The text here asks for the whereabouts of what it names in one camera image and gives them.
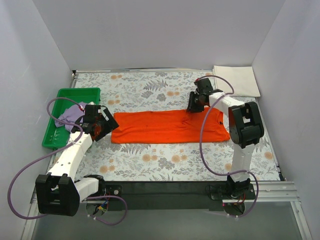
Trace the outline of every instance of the white wall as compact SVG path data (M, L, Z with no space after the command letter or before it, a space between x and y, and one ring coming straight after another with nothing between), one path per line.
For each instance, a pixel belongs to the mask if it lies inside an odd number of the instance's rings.
M284 0L33 0L71 69L251 65Z
M10 211L13 176L49 151L41 147L49 117L46 103L70 85L71 71L32 0L0 0L0 239L20 239L25 220ZM48 160L37 163L13 186L13 204L28 214L35 180Z
M252 65L280 168L320 239L320 2L286 0Z

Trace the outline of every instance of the floral tablecloth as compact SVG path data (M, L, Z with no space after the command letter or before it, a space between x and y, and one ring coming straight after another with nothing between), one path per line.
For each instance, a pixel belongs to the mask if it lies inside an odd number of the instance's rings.
M76 88L98 87L101 104L111 113L186 109L194 81L211 72L80 73ZM237 97L254 101L250 97ZM227 116L224 126L229 130ZM204 143L203 152L212 170L227 173L232 167L233 143ZM254 150L251 171L261 181L280 180L268 136ZM99 174L107 181L224 181L203 165L198 143L114 144L108 134L94 142L76 173L76 179Z

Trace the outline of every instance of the orange shirt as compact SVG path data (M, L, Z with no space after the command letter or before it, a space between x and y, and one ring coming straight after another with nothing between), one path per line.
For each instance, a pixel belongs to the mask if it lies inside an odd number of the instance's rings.
M200 130L208 111L190 113L186 110L116 112L119 127L112 131L115 144L177 144L198 143ZM223 142L230 139L223 125L224 114L212 109L203 131L203 142Z

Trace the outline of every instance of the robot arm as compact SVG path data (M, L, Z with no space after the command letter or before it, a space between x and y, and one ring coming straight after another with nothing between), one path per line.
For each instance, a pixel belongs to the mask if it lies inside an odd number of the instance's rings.
M213 90L208 78L200 79L194 84L197 89L190 93L187 112L202 112L205 106L212 106L225 95L219 89ZM257 103L238 101L232 97L224 96L214 107L229 118L229 133L234 149L231 172L249 171L253 151L264 135ZM230 185L231 194L243 192L249 187L249 174L246 172L233 174L227 177L227 182Z
M62 152L46 175L37 177L35 189L40 213L74 216L81 201L94 193L102 194L102 176L88 175L75 183L79 164L93 141L99 141L119 126L107 108L103 111L105 116L100 109L100 105L85 106L83 122L76 121L83 129L81 138ZM79 129L74 127L68 144L79 135Z

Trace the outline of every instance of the white towel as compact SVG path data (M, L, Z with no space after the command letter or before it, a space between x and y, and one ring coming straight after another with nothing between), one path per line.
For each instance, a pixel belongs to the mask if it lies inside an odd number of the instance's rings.
M214 75L224 78L233 86L234 94L231 96L260 97L252 66L214 66L212 71ZM216 77L215 85L225 93L231 92L228 84Z

